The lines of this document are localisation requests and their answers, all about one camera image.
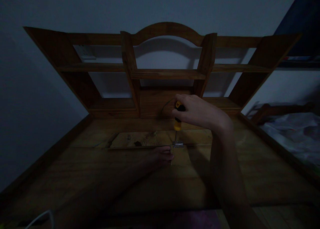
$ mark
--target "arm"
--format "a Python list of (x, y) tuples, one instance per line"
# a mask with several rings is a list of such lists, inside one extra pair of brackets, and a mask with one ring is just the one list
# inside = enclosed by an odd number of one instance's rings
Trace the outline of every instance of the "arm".
[[(157, 147), (145, 159), (120, 172), (112, 180), (88, 188), (54, 213), (55, 228), (88, 228), (91, 220), (131, 184), (148, 173), (169, 165), (173, 157), (173, 154), (170, 154), (170, 146)], [(41, 227), (49, 228), (50, 221)]]
[(265, 228), (248, 202), (229, 116), (196, 95), (177, 94), (177, 100), (186, 111), (174, 109), (174, 117), (212, 131), (211, 181), (230, 228)]

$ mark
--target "white cable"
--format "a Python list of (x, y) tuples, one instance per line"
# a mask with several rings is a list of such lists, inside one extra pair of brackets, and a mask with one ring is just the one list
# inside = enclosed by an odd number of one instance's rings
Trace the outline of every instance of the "white cable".
[(54, 229), (54, 218), (53, 218), (53, 213), (51, 210), (45, 211), (44, 213), (40, 214), (37, 216), (25, 229), (29, 229), (40, 217), (42, 217), (45, 214), (49, 214), (50, 221), (51, 221), (51, 229)]

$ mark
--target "pink cloth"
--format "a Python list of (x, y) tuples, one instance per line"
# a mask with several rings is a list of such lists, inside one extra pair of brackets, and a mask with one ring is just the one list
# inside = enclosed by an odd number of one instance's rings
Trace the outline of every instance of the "pink cloth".
[[(140, 225), (133, 229), (154, 229), (157, 226)], [(175, 212), (174, 219), (168, 225), (161, 227), (163, 229), (221, 229), (219, 218), (214, 210)]]

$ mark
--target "wall outlet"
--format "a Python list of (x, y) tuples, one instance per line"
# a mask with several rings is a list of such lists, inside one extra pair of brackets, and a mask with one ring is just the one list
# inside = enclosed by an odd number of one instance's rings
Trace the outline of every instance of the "wall outlet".
[(82, 60), (95, 60), (97, 59), (96, 56), (93, 54), (92, 47), (88, 45), (73, 45), (75, 50), (78, 53), (78, 56)]

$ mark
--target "arched wooden top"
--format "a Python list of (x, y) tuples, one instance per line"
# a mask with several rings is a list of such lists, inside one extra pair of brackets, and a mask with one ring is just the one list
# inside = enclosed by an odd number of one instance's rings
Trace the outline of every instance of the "arched wooden top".
[(181, 37), (199, 47), (201, 46), (202, 40), (204, 38), (203, 35), (199, 35), (196, 31), (183, 24), (174, 22), (161, 22), (149, 25), (136, 34), (132, 34), (132, 44), (140, 45), (146, 40), (163, 35)]

